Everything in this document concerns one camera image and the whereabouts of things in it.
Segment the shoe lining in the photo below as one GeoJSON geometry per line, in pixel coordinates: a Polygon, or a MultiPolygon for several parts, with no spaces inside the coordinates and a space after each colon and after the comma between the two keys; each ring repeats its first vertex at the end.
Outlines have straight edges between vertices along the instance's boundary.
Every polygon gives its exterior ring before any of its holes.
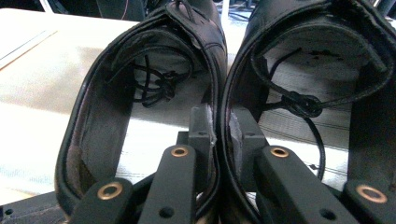
{"type": "MultiPolygon", "coordinates": [[[[205,92],[210,91],[211,77],[203,65],[201,53],[191,51],[194,49],[191,43],[177,37],[180,34],[176,35],[175,30],[163,28],[158,31],[156,35],[152,35],[153,30],[150,30],[150,35],[135,37],[134,42],[129,43],[133,47],[120,53],[119,57],[124,60],[121,63],[134,60],[139,65],[145,65],[144,58],[147,56],[150,68],[161,73],[188,73],[189,62],[185,58],[165,51],[147,51],[128,59],[131,49],[138,51],[150,46],[168,46],[188,54],[192,58],[194,70],[187,80],[176,84],[175,97],[169,102],[161,100],[150,108],[134,103],[116,173],[117,177],[126,178],[133,184],[156,172],[163,151],[176,144],[178,132],[188,130],[191,108],[200,104],[205,92]],[[163,31],[170,34],[168,38],[162,35],[163,31]]],[[[150,87],[156,88],[153,82],[158,78],[151,78],[150,87]]],[[[144,85],[146,72],[135,71],[135,79],[144,85]]]]}
{"type": "MultiPolygon", "coordinates": [[[[354,93],[360,69],[366,65],[367,50],[356,38],[326,29],[299,31],[265,53],[268,68],[280,57],[291,56],[276,70],[272,81],[288,91],[314,95],[321,102],[354,93]]],[[[280,101],[281,95],[269,91],[267,103],[280,101]]],[[[326,148],[326,172],[323,182],[341,189],[347,181],[347,149],[352,104],[324,109],[312,119],[326,148]]],[[[314,172],[318,167],[318,147],[306,122],[288,110],[262,113],[259,125],[271,145],[292,149],[314,172]]]]}

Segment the shoe upper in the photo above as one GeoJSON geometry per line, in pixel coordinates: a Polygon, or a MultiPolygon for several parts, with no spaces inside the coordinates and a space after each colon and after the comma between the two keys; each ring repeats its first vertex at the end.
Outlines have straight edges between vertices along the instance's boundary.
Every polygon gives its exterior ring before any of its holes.
{"type": "Polygon", "coordinates": [[[236,136],[240,127],[232,125],[238,106],[276,136],[288,134],[289,124],[282,120],[300,117],[299,125],[307,128],[304,119],[348,111],[349,135],[343,146],[349,148],[348,179],[394,186],[395,37],[394,29],[365,1],[260,1],[249,18],[221,102],[224,222],[262,222],[241,182],[243,139],[236,136]],[[318,76],[330,81],[320,82],[318,76]],[[299,77],[308,85],[301,86],[299,77]],[[274,109],[284,111],[276,112],[283,118],[280,123],[266,112],[274,109]]]}
{"type": "MultiPolygon", "coordinates": [[[[136,104],[172,102],[178,86],[203,73],[209,86],[202,103],[217,115],[226,62],[224,34],[211,1],[161,6],[110,43],[84,79],[57,160],[56,193],[66,215],[73,214],[91,185],[116,174],[136,104]]],[[[197,203],[196,218],[206,216],[208,222],[217,219],[208,215],[219,187],[214,154],[211,185],[197,203]]],[[[142,183],[135,190],[149,185],[142,183]]]]}

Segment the white table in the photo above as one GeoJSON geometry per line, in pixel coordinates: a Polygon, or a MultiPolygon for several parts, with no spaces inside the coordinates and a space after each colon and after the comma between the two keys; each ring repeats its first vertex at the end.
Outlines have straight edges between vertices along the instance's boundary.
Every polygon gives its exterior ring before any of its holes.
{"type": "Polygon", "coordinates": [[[0,41],[9,33],[54,32],[0,68],[0,204],[4,204],[53,191],[58,150],[81,82],[106,45],[136,22],[16,9],[0,9],[0,21],[0,41]]]}

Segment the screw hole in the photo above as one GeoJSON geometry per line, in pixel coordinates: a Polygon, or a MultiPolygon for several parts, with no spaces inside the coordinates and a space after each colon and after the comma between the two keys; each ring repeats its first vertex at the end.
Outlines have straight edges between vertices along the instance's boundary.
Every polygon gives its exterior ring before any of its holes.
{"type": "Polygon", "coordinates": [[[280,158],[285,158],[289,156],[289,152],[283,148],[275,147],[271,149],[271,153],[280,158]]]}
{"type": "Polygon", "coordinates": [[[187,156],[187,154],[189,154],[189,151],[184,147],[177,147],[172,149],[171,154],[174,157],[184,157],[187,156]]]}
{"type": "Polygon", "coordinates": [[[12,210],[12,209],[8,209],[8,210],[6,210],[6,212],[5,212],[5,214],[7,215],[7,216],[9,216],[9,215],[11,215],[11,214],[13,214],[14,213],[14,210],[12,210]]]}
{"type": "Polygon", "coordinates": [[[111,182],[101,188],[97,192],[97,197],[100,200],[110,200],[122,193],[122,184],[120,182],[111,182]]]}
{"type": "Polygon", "coordinates": [[[319,210],[320,215],[328,220],[334,221],[337,219],[335,213],[330,211],[329,209],[322,208],[319,210]]]}
{"type": "Polygon", "coordinates": [[[108,187],[108,188],[106,188],[106,189],[104,190],[104,194],[105,194],[106,196],[110,196],[111,194],[113,194],[114,192],[116,192],[116,190],[117,190],[116,187],[110,186],[110,187],[108,187]]]}
{"type": "Polygon", "coordinates": [[[175,211],[171,207],[164,207],[160,210],[160,217],[169,218],[172,217],[175,211]]]}
{"type": "Polygon", "coordinates": [[[378,189],[372,188],[367,185],[359,185],[356,188],[359,195],[372,203],[386,203],[387,196],[378,189]]]}
{"type": "Polygon", "coordinates": [[[180,149],[180,148],[175,150],[175,154],[177,154],[177,155],[182,155],[184,152],[185,152],[185,150],[184,149],[180,149]]]}

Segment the metal ring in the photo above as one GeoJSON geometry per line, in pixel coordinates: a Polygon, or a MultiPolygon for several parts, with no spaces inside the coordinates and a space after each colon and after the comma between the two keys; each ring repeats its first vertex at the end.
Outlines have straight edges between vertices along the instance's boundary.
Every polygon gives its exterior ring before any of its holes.
{"type": "Polygon", "coordinates": [[[121,193],[122,193],[122,184],[120,182],[111,182],[109,184],[102,186],[98,190],[98,198],[100,198],[101,200],[110,200],[119,196],[121,193]],[[116,190],[114,190],[111,193],[106,193],[105,191],[108,188],[115,188],[116,190]]]}
{"type": "Polygon", "coordinates": [[[172,156],[174,157],[184,157],[189,154],[189,151],[184,147],[176,147],[171,151],[172,156]]]}
{"type": "Polygon", "coordinates": [[[367,185],[359,185],[356,187],[356,191],[359,193],[359,195],[365,199],[367,199],[370,202],[373,203],[386,203],[388,201],[387,196],[379,191],[378,189],[372,188],[367,185]],[[372,195],[367,194],[365,191],[369,190],[373,192],[374,194],[378,195],[378,197],[374,197],[372,195]]]}
{"type": "Polygon", "coordinates": [[[289,156],[289,152],[283,148],[280,148],[280,147],[271,148],[271,153],[274,156],[279,157],[279,158],[286,158],[289,156]]]}

